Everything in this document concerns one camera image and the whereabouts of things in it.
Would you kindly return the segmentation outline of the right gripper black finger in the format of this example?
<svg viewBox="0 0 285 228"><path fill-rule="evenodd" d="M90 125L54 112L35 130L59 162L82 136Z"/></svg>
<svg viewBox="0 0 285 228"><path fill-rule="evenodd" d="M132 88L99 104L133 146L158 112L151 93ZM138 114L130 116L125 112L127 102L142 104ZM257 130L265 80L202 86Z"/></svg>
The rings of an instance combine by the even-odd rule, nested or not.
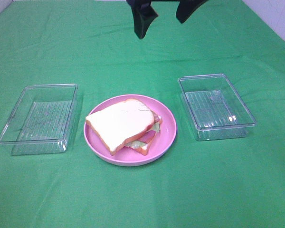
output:
<svg viewBox="0 0 285 228"><path fill-rule="evenodd" d="M180 23L184 23L195 10L197 10L207 0L180 0L176 18Z"/></svg>
<svg viewBox="0 0 285 228"><path fill-rule="evenodd" d="M151 0L126 0L132 10L134 32L139 39L143 39L151 23L158 17L152 8Z"/></svg>

